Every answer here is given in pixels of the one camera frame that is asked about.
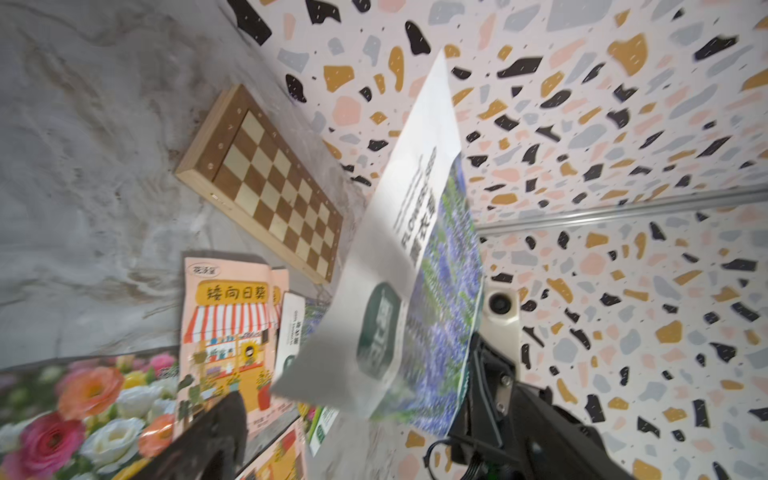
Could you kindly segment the lavender seed packet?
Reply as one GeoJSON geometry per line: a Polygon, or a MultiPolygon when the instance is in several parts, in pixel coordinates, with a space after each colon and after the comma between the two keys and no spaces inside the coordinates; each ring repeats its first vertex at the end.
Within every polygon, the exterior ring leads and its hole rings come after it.
{"type": "Polygon", "coordinates": [[[287,292],[283,296],[274,380],[288,369],[301,346],[321,322],[330,304],[287,292]]]}
{"type": "Polygon", "coordinates": [[[467,384],[483,276],[439,55],[357,227],[332,302],[273,393],[445,435],[467,384]]]}

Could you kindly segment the colourful flower seed packet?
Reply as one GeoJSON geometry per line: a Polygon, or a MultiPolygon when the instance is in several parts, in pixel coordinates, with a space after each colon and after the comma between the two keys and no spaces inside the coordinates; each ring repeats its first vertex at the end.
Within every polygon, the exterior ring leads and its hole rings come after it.
{"type": "Polygon", "coordinates": [[[173,441],[179,384],[164,351],[2,372],[2,478],[134,477],[173,441]]]}
{"type": "Polygon", "coordinates": [[[338,411],[328,407],[311,406],[305,403],[297,405],[299,424],[304,432],[306,445],[312,456],[316,456],[330,433],[338,411]]]}

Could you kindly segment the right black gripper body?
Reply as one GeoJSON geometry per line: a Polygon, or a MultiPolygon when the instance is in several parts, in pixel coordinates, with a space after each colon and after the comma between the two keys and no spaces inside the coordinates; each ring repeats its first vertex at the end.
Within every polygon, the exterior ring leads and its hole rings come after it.
{"type": "Polygon", "coordinates": [[[465,479],[629,479],[599,432],[515,379],[512,360],[475,333],[468,388],[446,438],[465,479]]]}

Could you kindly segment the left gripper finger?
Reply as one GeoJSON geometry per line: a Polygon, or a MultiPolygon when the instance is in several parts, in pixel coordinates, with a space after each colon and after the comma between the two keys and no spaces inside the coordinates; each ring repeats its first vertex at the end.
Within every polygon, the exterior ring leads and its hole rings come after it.
{"type": "Polygon", "coordinates": [[[239,392],[231,392],[133,479],[235,479],[247,438],[244,401],[239,392]]]}

